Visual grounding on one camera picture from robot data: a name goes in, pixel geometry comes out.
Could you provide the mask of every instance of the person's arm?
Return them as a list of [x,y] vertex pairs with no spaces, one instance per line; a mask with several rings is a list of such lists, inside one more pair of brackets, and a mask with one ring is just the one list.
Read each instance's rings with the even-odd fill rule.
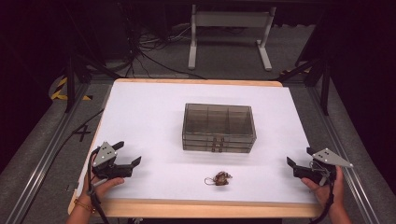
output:
[[[120,185],[124,180],[120,177],[107,180],[104,184],[95,188],[96,196],[99,200],[102,200],[107,191],[117,185]],[[78,203],[75,204],[69,218],[66,220],[66,224],[88,224],[92,215],[92,212],[86,206],[93,208],[91,203],[91,197],[87,194],[88,191],[88,176],[85,175],[84,187],[82,189],[81,195],[78,197]]]
[[[334,202],[329,210],[329,218],[332,224],[349,224],[352,223],[347,211],[344,207],[344,176],[341,167],[336,166],[337,176],[334,181],[334,189],[332,194],[334,195]],[[315,182],[308,178],[301,179],[304,184],[306,184],[317,196],[317,199],[322,205],[325,206],[328,198],[330,188],[329,186],[320,187]]]

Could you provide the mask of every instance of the white table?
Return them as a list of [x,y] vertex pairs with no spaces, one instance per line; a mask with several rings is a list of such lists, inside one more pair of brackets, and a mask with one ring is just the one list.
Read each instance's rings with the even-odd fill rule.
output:
[[[251,152],[183,150],[186,103],[250,105],[257,134]],[[287,156],[298,164],[312,158],[305,153],[309,145],[290,91],[278,82],[119,79],[91,151],[104,141],[125,142],[116,164],[142,156],[132,177],[103,200],[109,217],[316,217],[321,212],[286,163]],[[229,185],[205,184],[220,171],[233,176]]]

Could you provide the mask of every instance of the white tabletop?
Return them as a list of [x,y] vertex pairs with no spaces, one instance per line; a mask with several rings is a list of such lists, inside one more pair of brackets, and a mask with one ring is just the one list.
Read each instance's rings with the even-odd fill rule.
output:
[[[251,152],[183,150],[186,103],[250,105],[257,134]],[[317,203],[286,163],[286,157],[301,165],[312,161],[288,88],[116,81],[91,150],[104,141],[125,142],[116,164],[142,156],[132,177],[112,189],[108,199]],[[233,176],[229,185],[205,184],[220,171]]]

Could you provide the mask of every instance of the metal rail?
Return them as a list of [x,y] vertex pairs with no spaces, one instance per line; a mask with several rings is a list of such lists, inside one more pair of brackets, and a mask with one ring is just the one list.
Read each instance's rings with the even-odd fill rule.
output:
[[[335,151],[338,153],[339,156],[343,157],[348,161],[346,151],[341,144],[341,140],[338,137],[337,132],[335,131],[331,119],[328,116],[325,116],[321,110],[320,97],[318,95],[318,92],[315,90],[314,87],[309,87],[307,89],[311,100],[315,103],[316,110],[320,114],[321,121],[326,127],[326,130],[329,133],[332,142],[334,143]],[[359,178],[359,175],[354,169],[343,169],[343,172],[346,178],[346,182],[348,183],[352,194],[355,197],[355,200],[358,204],[359,209],[361,210],[361,214],[363,215],[365,222],[380,223],[363,189],[363,186],[361,185],[361,179]]]
[[32,205],[33,200],[35,199],[35,196],[37,195],[38,191],[41,188],[41,185],[43,184],[45,176],[47,175],[47,172],[49,171],[52,162],[55,160],[55,157],[58,154],[60,144],[62,143],[61,140],[64,136],[64,131],[70,119],[76,112],[76,109],[87,89],[88,84],[81,84],[78,87],[76,102],[71,107],[70,111],[62,116],[58,128],[56,129],[54,135],[49,141],[49,145],[47,146],[45,152],[43,153],[43,156],[38,162],[37,167],[30,176],[29,181],[26,184],[26,187],[24,188],[20,198],[12,209],[12,212],[10,213],[6,224],[16,224],[23,222],[30,206]]

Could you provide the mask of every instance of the plastic storage container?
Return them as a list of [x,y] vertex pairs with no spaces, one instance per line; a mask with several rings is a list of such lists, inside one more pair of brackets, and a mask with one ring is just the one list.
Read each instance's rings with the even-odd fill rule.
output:
[[257,138],[251,107],[186,104],[182,138],[184,150],[249,153]]

